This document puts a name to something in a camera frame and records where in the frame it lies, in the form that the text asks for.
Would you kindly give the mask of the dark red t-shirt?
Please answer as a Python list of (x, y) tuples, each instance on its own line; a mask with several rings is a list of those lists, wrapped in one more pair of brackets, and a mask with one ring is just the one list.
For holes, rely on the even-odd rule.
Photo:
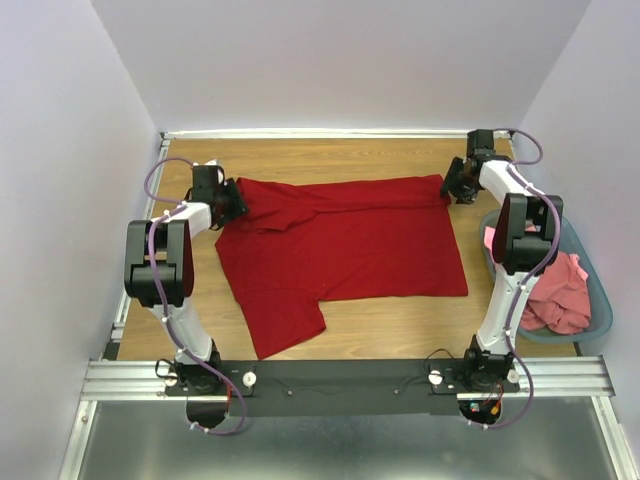
[(439, 175), (289, 185), (241, 178), (249, 211), (215, 247), (266, 359), (320, 335), (320, 303), (464, 297), (468, 286)]

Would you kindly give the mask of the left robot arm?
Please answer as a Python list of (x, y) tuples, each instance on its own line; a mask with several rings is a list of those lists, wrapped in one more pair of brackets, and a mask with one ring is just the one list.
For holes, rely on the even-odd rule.
[(127, 296), (161, 323), (174, 348), (174, 380), (187, 391), (215, 395), (238, 392), (222, 373), (220, 354), (205, 332), (192, 300), (195, 286), (193, 239), (217, 231), (249, 213), (236, 182), (215, 160), (191, 162), (192, 185), (171, 210), (127, 226), (124, 288)]

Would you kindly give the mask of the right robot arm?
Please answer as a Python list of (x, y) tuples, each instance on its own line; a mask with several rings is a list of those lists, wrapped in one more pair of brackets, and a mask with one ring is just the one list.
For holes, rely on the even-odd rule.
[(489, 307), (451, 379), (480, 392), (508, 379), (527, 301), (559, 250), (564, 201), (536, 188), (520, 163), (495, 149), (495, 129), (467, 133), (466, 156), (452, 160), (441, 187), (443, 197), (473, 203), (481, 190), (501, 205), (491, 246), (495, 281)]

